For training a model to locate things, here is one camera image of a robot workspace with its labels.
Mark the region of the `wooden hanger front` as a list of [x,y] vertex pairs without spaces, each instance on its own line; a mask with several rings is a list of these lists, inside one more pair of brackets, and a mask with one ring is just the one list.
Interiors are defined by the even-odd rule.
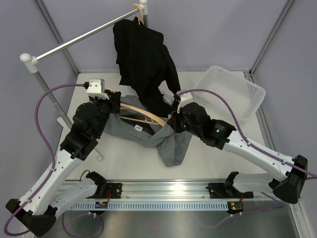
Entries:
[[141,122],[141,123],[145,123],[145,124],[160,125],[162,127],[166,125],[166,121],[164,121],[160,117],[158,117],[158,116],[156,116],[156,115],[154,115],[154,114],[152,114],[150,112],[147,112],[147,111],[145,111],[143,109],[140,109],[140,108],[128,105],[128,104],[124,104],[124,103],[120,103],[120,109],[121,110],[132,110],[134,112],[142,114],[145,117],[144,120],[141,120],[141,119],[134,119],[134,118],[120,116],[121,119]]

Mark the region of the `grey button shirt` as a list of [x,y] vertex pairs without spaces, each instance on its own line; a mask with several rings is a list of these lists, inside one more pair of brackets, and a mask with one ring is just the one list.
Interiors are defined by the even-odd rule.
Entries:
[[149,124],[144,121],[149,117],[131,109],[122,109],[118,114],[111,114],[104,132],[125,140],[134,141],[145,148],[157,148],[158,154],[166,167],[179,166],[183,163],[192,134],[176,133],[166,124]]

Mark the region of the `black shirt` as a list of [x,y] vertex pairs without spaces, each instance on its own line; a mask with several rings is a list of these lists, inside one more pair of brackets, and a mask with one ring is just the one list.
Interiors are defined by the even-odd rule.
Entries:
[[166,82],[173,94],[181,87],[175,64],[163,43],[163,34],[147,28],[137,18],[121,20],[112,30],[120,84],[131,86],[152,114],[167,118],[174,108],[163,100],[159,86]]

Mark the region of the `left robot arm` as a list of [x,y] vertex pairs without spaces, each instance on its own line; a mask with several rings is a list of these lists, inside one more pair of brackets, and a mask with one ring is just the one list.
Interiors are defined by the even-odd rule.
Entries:
[[10,199],[6,209],[35,236],[41,237],[68,208],[88,198],[106,195],[106,179],[90,172],[81,182],[57,193],[68,176],[98,144],[111,114],[120,112],[120,92],[106,91],[109,99],[90,98],[73,116],[70,132],[53,155],[53,163],[38,181],[19,199]]

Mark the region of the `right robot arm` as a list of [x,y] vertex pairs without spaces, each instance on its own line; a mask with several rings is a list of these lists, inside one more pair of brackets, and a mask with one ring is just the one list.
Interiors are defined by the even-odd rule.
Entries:
[[229,197],[260,192],[271,193],[290,204],[298,202],[307,179],[307,158],[286,156],[247,139],[235,126],[211,119],[197,103],[189,103],[173,112],[167,123],[177,133],[189,132],[207,146],[235,154],[265,171],[263,174],[231,172],[223,184]]

